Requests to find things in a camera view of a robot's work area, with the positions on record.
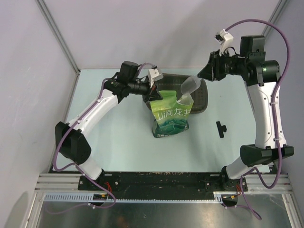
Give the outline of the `clear plastic scoop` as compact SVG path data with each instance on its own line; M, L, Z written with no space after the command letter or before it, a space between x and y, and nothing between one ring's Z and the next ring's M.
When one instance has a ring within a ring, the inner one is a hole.
M196 91L201 85L201 79L197 76L188 77L180 87L182 95L191 94Z

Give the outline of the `green litter bag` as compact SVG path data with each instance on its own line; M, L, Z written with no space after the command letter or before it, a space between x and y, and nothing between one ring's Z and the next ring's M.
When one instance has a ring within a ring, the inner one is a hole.
M177 99L174 90L160 91L162 100L150 102L155 118L152 124L152 134L155 138L163 138L182 133L189 128L188 117L194 100L190 94Z

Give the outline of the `black bag clip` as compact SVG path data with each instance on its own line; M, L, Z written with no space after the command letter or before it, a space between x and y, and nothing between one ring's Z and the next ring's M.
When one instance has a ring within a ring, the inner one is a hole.
M226 125L222 125L220 121L216 121L216 126L218 129L218 134L220 138L224 138L224 133L227 132Z

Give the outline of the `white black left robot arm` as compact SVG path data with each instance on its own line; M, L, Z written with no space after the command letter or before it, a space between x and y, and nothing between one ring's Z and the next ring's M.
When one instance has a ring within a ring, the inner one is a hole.
M162 100L156 82L163 79L163 74L156 65L151 64L145 80L138 78L147 64L124 61L120 70L111 78L102 81L101 89L93 102L67 123L58 122L55 126L56 152L71 161L88 179L88 184L95 190L101 189L105 178L103 170L92 157L92 149L87 136L95 125L130 94L141 95L146 102Z

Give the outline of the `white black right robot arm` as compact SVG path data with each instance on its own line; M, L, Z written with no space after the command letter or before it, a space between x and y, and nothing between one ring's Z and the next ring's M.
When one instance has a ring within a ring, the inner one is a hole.
M231 190L236 185L236 179L252 168L291 157L294 148L287 145L281 125L280 66L275 60L265 60L265 37L242 36L240 52L234 55L228 52L233 41L231 34L217 34L215 39L220 43L220 49L210 53L208 63L198 73L198 77L220 81L227 75L241 76L256 122L255 143L242 145L240 156L224 167L226 174L219 178L220 187Z

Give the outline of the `dark grey litter box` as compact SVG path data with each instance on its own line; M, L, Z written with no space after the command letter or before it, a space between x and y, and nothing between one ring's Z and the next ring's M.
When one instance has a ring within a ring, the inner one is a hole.
M158 91L174 90L177 92L177 99L182 96L181 84L188 78L188 75L178 74L163 74L163 79L156 82ZM208 90L204 80L201 80L200 87L190 94L194 100L194 104L190 114L199 114L206 110L208 106ZM150 102L145 102L147 107L151 110Z

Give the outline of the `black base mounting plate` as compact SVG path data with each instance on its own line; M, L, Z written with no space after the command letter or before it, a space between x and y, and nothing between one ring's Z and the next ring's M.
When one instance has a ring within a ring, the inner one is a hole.
M197 187L206 191L248 191L247 181L228 179L221 172L103 172L96 180L90 181L80 177L79 190L98 190L100 185L107 190L120 192L131 187L161 188L161 187Z

